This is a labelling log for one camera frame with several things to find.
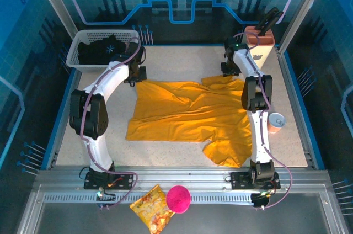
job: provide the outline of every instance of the pink ball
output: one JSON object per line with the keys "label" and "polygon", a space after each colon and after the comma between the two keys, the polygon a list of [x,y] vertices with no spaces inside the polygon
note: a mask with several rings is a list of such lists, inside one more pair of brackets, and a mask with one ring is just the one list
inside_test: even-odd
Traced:
{"label": "pink ball", "polygon": [[169,190],[166,201],[171,211],[182,214],[185,213],[190,206],[191,195],[184,186],[177,185]]}

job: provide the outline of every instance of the chip bag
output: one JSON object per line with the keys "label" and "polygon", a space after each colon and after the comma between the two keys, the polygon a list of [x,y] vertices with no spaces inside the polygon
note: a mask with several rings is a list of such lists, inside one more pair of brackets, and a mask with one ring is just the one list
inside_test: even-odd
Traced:
{"label": "chip bag", "polygon": [[141,218],[151,234],[161,233],[175,214],[168,208],[165,194],[159,185],[131,204],[130,208]]}

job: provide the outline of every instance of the speckled tabletop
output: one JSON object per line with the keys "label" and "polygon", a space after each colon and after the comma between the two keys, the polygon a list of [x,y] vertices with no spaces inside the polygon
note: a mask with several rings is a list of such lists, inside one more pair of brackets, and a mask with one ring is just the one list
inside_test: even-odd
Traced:
{"label": "speckled tabletop", "polygon": [[[158,81],[197,81],[221,74],[224,48],[221,46],[155,46],[146,47],[147,78]],[[286,118],[286,125],[269,134],[272,154],[291,167],[306,167],[298,129],[274,50],[262,69],[273,78],[272,111]],[[78,89],[90,85],[97,73],[84,73]],[[120,84],[107,102],[109,126],[105,133],[108,151],[117,166],[215,166],[203,153],[206,143],[126,141],[125,134],[133,116],[136,90]],[[56,165],[89,165],[83,143],[67,125]]]}

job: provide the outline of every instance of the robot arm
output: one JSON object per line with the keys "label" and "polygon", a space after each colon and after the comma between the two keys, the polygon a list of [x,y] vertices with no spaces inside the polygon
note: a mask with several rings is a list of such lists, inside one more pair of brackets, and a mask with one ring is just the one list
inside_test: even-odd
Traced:
{"label": "robot arm", "polygon": [[250,158],[250,176],[252,183],[268,182],[274,178],[274,163],[271,157],[265,151],[270,151],[267,117],[268,106],[262,92],[259,89],[259,81],[264,87],[267,99],[271,103],[272,95],[272,77],[265,75],[250,53],[247,54],[246,44],[237,44],[234,38],[229,38],[225,43],[226,63],[222,64],[224,76],[243,74],[245,78],[242,94],[242,106],[247,110],[252,131],[252,155]]}
{"label": "robot arm", "polygon": [[[102,74],[104,74],[107,70],[111,70],[112,67],[119,63],[119,61],[110,62],[107,69]],[[108,113],[106,111],[105,105],[113,91],[128,76],[129,67],[127,65],[122,65],[107,75],[94,91],[90,103],[90,110],[87,112],[87,118],[84,127],[84,137],[89,141],[91,153],[94,159],[100,166],[107,170],[112,169],[113,161],[108,153],[105,142],[104,132],[108,127]],[[81,128],[81,117],[83,113],[84,102],[86,101],[90,91],[96,85],[96,82],[97,80],[85,88],[83,91],[73,91],[71,95],[70,126],[75,129],[77,135],[79,135]],[[92,160],[90,162],[90,167],[94,171],[102,172],[92,162]]]}
{"label": "robot arm", "polygon": [[[114,171],[113,161],[106,147],[105,135],[108,128],[108,112],[106,102],[121,82],[132,83],[146,79],[146,68],[140,67],[142,55],[145,48],[138,49],[137,43],[130,43],[124,54],[115,55],[106,70],[96,81],[82,91],[74,90],[71,94],[70,102],[70,127],[74,128],[77,135],[80,135],[84,105],[90,92],[94,89],[89,101],[86,119],[83,128],[84,144],[89,144],[90,152],[97,164],[108,171]],[[131,59],[125,65],[117,67],[123,61]],[[92,172],[103,173],[91,160],[90,169]]]}

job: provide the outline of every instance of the white laundry basket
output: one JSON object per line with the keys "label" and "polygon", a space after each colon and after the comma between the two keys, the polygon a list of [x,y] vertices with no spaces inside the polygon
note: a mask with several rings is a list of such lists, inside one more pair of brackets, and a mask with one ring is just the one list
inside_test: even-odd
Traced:
{"label": "white laundry basket", "polygon": [[[139,38],[138,32],[135,30],[81,30],[79,31],[70,46],[70,50],[67,54],[66,64],[69,67],[74,67],[77,70],[80,70],[82,73],[100,71],[107,68],[107,65],[80,65],[78,61],[78,45],[83,42],[86,45],[89,45],[91,42],[101,40],[109,37],[114,34],[115,37],[123,42],[127,42],[132,37]],[[133,39],[132,42],[138,43],[137,39]]]}

